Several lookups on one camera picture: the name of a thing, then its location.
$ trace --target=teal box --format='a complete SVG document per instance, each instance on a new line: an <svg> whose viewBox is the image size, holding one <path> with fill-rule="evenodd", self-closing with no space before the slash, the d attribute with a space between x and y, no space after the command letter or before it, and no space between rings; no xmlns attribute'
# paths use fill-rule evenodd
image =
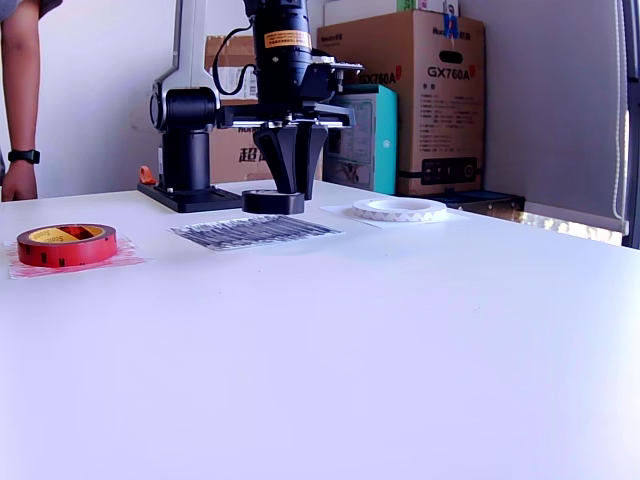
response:
<svg viewBox="0 0 640 480"><path fill-rule="evenodd" d="M398 97L382 85L345 87L334 105L354 109L353 128L331 130L323 179L377 193L396 193Z"/></svg>

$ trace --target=hand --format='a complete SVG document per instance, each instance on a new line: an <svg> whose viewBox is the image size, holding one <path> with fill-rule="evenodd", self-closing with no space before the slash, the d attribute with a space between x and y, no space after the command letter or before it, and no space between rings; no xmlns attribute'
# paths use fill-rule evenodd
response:
<svg viewBox="0 0 640 480"><path fill-rule="evenodd" d="M24 160L13 162L2 183L2 201L13 202L36 198L38 198L38 188L33 165Z"/></svg>

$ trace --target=person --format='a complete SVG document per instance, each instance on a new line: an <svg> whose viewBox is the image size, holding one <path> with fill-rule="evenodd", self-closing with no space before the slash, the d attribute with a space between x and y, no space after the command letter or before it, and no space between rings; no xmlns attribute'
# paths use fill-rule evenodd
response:
<svg viewBox="0 0 640 480"><path fill-rule="evenodd" d="M36 121L40 91L39 20L62 0L0 0L2 69L7 124L11 140L10 166L0 155L2 201L38 197L35 164Z"/></svg>

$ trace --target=orange label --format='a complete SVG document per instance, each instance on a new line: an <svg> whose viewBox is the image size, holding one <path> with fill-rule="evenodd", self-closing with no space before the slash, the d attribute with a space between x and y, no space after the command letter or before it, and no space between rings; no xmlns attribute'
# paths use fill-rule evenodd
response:
<svg viewBox="0 0 640 480"><path fill-rule="evenodd" d="M311 35L300 30L280 30L264 36L266 48L275 47L307 47L311 48Z"/></svg>

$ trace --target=patterned cloth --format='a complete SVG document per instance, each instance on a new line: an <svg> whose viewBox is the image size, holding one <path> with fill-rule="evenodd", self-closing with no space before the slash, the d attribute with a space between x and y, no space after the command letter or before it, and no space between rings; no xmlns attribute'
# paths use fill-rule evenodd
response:
<svg viewBox="0 0 640 480"><path fill-rule="evenodd" d="M0 0L0 22L9 18L22 0ZM47 13L56 7L59 7L62 0L40 0L40 18L44 17ZM0 186L2 186L2 179L5 174L4 160L2 158L2 152L0 151Z"/></svg>

